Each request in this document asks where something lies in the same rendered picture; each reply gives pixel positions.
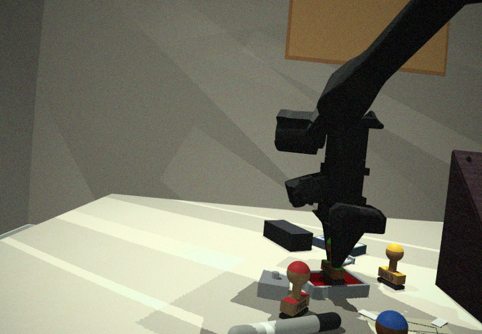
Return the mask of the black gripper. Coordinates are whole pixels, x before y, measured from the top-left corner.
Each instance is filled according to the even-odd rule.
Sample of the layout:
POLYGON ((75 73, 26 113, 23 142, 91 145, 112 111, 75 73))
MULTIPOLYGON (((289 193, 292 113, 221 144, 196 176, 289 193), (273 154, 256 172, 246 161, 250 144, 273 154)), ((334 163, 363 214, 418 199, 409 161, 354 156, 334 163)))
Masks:
MULTIPOLYGON (((318 203, 318 210, 312 211, 322 222, 325 249, 330 238, 332 268, 342 266, 364 233, 385 233, 387 218, 379 209, 366 205, 367 198, 362 196, 364 175, 370 174, 365 163, 365 160, 325 156, 320 166, 323 174, 336 174, 337 202, 327 203, 328 194, 325 194, 324 199, 309 205, 318 203)), ((329 261, 327 249, 326 256, 329 261)))

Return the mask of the white flat box with blue label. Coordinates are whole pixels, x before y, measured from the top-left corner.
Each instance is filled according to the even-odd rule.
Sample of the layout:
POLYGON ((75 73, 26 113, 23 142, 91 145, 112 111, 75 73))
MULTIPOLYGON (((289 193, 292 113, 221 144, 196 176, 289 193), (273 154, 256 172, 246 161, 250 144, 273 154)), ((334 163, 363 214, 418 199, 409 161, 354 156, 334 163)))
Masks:
MULTIPOLYGON (((322 236, 313 237, 312 245, 326 250, 324 236, 322 235, 322 236)), ((357 242, 353 250, 350 252, 349 256, 352 256, 352 257, 361 256, 363 254, 366 254, 366 250, 367 250, 367 245, 357 242)))

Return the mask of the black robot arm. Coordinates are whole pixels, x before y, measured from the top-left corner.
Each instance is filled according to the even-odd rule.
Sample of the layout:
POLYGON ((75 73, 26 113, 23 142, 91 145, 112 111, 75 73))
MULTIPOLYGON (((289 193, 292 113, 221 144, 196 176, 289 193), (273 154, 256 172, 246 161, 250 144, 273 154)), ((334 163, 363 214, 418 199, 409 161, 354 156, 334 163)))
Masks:
MULTIPOLYGON (((281 109, 276 117, 278 151, 365 160, 369 129, 384 125, 373 111, 364 115, 384 83, 461 8, 482 0, 410 0, 376 40, 328 79, 313 112, 281 109), (327 135, 327 139, 326 139, 327 135)), ((338 198, 336 174, 320 172, 285 182, 294 208, 338 198)), ((332 202, 333 200, 333 202, 332 202)))

